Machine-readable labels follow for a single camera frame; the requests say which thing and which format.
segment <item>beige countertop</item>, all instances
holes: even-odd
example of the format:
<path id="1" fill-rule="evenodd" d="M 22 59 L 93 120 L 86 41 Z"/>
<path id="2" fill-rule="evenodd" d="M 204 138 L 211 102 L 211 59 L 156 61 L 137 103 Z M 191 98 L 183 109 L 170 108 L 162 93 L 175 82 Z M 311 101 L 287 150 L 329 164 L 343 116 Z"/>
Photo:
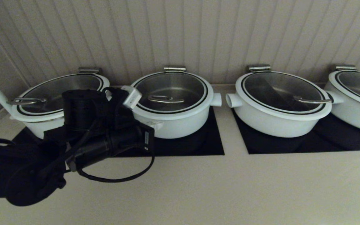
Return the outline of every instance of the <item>beige countertop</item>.
<path id="1" fill-rule="evenodd" d="M 66 187 L 35 205 L 0 198 L 0 224 L 360 224 L 360 151 L 249 155 L 231 109 L 214 111 L 226 155 L 157 157 L 124 183 L 68 173 Z M 23 127 L 6 115 L 0 137 Z M 85 171 L 122 178 L 149 162 L 110 158 Z"/>

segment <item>cooktop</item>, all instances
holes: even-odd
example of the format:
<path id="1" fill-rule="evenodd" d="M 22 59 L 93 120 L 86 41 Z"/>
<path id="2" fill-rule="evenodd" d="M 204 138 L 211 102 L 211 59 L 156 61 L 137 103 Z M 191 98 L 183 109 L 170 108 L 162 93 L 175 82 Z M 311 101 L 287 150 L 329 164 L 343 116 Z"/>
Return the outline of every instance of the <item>cooktop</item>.
<path id="1" fill-rule="evenodd" d="M 249 154 L 315 153 L 360 150 L 360 129 L 329 114 L 306 135 L 281 138 L 245 124 L 232 109 Z"/>
<path id="2" fill-rule="evenodd" d="M 38 144 L 42 140 L 26 127 L 16 135 L 13 141 L 17 144 Z M 222 140 L 212 107 L 209 108 L 206 123 L 193 134 L 176 139 L 155 138 L 155 156 L 197 155 L 224 155 Z M 150 154 L 141 149 L 133 148 L 116 157 L 150 157 Z"/>

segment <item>vertical paneled wall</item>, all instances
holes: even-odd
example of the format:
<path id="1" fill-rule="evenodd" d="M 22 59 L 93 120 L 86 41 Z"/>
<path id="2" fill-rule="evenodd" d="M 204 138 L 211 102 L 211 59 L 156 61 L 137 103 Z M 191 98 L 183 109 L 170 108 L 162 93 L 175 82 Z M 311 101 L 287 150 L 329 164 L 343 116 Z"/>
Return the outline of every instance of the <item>vertical paneled wall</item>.
<path id="1" fill-rule="evenodd" d="M 325 82 L 330 64 L 360 69 L 360 1 L 0 0 L 0 44 L 30 86 L 79 66 L 113 84 L 165 65 L 234 83 L 258 63 Z"/>

